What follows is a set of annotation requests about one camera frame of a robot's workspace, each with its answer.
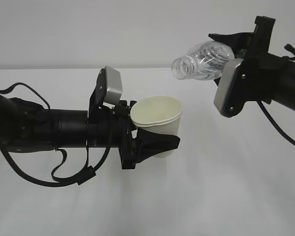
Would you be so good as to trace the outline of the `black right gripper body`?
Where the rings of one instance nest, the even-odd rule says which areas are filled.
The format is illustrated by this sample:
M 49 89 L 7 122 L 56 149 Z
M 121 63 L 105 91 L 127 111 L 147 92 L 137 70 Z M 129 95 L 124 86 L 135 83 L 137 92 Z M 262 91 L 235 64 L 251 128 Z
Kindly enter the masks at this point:
M 243 65 L 250 71 L 274 70 L 279 72 L 289 65 L 287 58 L 269 53 L 275 19 L 257 16 L 253 32 L 240 34 L 233 51 L 237 58 L 243 59 Z

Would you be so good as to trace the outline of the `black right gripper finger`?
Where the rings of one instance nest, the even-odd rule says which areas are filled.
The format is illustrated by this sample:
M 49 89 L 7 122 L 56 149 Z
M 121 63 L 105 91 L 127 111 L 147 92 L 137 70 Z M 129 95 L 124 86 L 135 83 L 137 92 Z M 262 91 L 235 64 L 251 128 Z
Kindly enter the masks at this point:
M 209 33 L 208 37 L 229 46 L 234 53 L 239 53 L 242 50 L 254 50 L 253 32 L 239 32 L 234 34 Z

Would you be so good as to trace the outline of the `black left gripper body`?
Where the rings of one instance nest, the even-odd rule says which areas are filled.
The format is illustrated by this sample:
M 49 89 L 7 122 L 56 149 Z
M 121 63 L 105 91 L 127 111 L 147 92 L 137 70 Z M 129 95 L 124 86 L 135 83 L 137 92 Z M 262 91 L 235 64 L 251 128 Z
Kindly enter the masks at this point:
M 117 113 L 113 109 L 98 108 L 89 115 L 87 147 L 105 149 L 94 169 L 102 167 L 112 148 L 117 148 L 119 151 L 122 169 L 135 169 L 132 130 L 129 116 Z

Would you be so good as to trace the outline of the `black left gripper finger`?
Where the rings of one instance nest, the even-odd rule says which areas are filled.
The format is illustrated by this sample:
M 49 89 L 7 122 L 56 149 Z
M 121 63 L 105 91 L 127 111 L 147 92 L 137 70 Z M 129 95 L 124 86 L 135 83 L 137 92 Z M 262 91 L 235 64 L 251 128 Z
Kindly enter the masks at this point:
M 122 117 L 129 117 L 132 107 L 137 103 L 135 100 L 131 100 L 128 103 L 126 100 L 120 100 L 117 105 L 113 107 L 113 113 Z
M 132 141 L 136 163 L 139 164 L 157 154 L 175 150 L 179 143 L 180 138 L 176 135 L 158 134 L 138 129 L 137 136 Z

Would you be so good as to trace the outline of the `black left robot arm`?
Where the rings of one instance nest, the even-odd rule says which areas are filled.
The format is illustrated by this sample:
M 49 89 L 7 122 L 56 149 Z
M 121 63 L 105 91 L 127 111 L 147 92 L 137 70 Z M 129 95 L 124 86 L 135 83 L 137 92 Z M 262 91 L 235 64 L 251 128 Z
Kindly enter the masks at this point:
M 121 167 L 134 169 L 142 161 L 178 148 L 176 135 L 136 128 L 130 119 L 134 101 L 111 108 L 91 95 L 89 108 L 51 109 L 20 98 L 7 98 L 13 87 L 0 89 L 0 140 L 9 152 L 30 153 L 57 148 L 118 148 Z

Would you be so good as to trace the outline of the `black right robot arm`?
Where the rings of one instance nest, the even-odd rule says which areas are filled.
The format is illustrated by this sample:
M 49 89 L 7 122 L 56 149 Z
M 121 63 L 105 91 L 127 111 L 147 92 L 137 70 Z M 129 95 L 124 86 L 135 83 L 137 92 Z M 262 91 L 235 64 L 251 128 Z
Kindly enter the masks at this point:
M 235 54 L 244 52 L 226 63 L 216 81 L 214 105 L 221 115 L 236 116 L 248 101 L 275 101 L 295 111 L 295 49 L 287 46 L 292 58 L 269 53 L 274 24 L 274 18 L 257 16 L 253 32 L 208 35 Z

